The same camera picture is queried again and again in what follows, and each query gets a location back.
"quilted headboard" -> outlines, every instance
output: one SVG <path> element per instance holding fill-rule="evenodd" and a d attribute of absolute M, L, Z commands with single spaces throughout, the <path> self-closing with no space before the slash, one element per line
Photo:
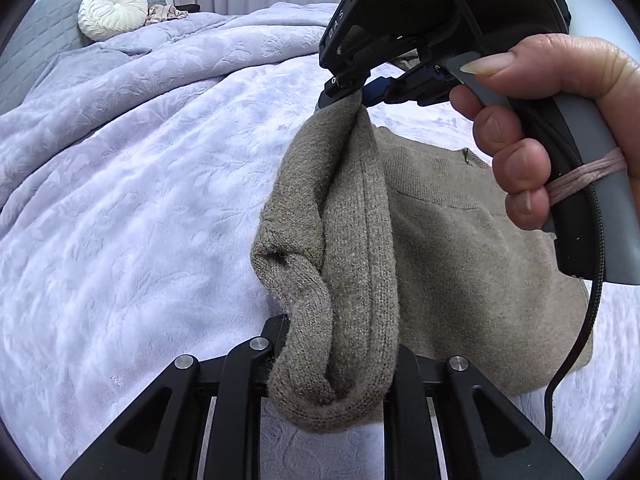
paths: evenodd
<path fill-rule="evenodd" d="M 78 28 L 82 0 L 38 0 L 18 25 L 0 56 L 0 114 L 20 105 L 58 53 L 91 43 Z M 149 5 L 166 4 L 148 0 Z"/>

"hand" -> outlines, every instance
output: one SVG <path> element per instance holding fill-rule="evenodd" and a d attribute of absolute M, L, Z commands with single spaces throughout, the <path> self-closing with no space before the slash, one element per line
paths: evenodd
<path fill-rule="evenodd" d="M 531 36 L 509 52 L 463 67 L 495 92 L 540 99 L 560 91 L 594 99 L 625 155 L 640 212 L 640 66 L 615 45 L 564 34 Z M 522 137 L 517 115 L 500 105 L 484 108 L 469 88 L 450 93 L 452 106 L 474 122 L 478 148 L 494 158 L 494 177 L 508 195 L 507 215 L 521 229 L 539 229 L 549 215 L 544 187 L 551 163 L 546 150 Z"/>

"silver screw head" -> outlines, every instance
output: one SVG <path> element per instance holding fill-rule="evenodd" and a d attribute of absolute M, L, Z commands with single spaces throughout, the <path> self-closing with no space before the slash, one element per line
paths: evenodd
<path fill-rule="evenodd" d="M 449 359 L 449 366 L 454 370 L 464 372 L 469 368 L 469 361 L 462 357 L 462 355 L 456 355 Z"/>
<path fill-rule="evenodd" d="M 269 346 L 269 340 L 265 337 L 254 337 L 249 341 L 249 346 L 254 350 L 264 350 Z"/>
<path fill-rule="evenodd" d="M 180 368 L 180 370 L 191 368 L 191 365 L 193 365 L 193 357 L 187 354 L 180 355 L 175 358 L 174 365 L 176 368 Z"/>

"beige knit sweater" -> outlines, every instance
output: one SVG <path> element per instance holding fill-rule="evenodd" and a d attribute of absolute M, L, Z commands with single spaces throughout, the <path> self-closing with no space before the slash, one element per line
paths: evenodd
<path fill-rule="evenodd" d="M 262 212 L 252 264 L 291 320 L 272 401 L 304 430 L 348 428 L 380 405 L 399 341 L 464 355 L 506 394 L 545 386 L 584 285 L 558 271 L 550 235 L 511 224 L 481 159 L 372 126 L 360 102 L 303 125 Z"/>

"bed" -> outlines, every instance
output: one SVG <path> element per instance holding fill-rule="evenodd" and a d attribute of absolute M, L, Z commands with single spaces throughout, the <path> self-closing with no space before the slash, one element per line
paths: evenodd
<path fill-rule="evenodd" d="M 165 0 L 147 0 L 149 5 Z M 0 114 L 17 107 L 57 54 L 91 43 L 78 28 L 82 0 L 38 0 L 0 56 Z"/>
<path fill-rule="evenodd" d="M 249 248 L 327 79 L 317 45 L 334 9 L 191 14 L 83 48 L 67 41 L 26 72 L 24 102 L 0 116 L 0 418 L 42 480 L 59 479 L 175 356 L 226 354 L 276 312 Z M 448 104 L 370 115 L 478 152 Z M 555 396 L 553 442 L 586 478 L 606 478 L 590 467 L 638 394 L 638 305 L 635 288 L 605 286 L 593 359 Z M 542 428 L 542 391 L 513 401 Z M 379 424 L 316 436 L 264 404 L 266 480 L 381 479 L 382 450 Z"/>

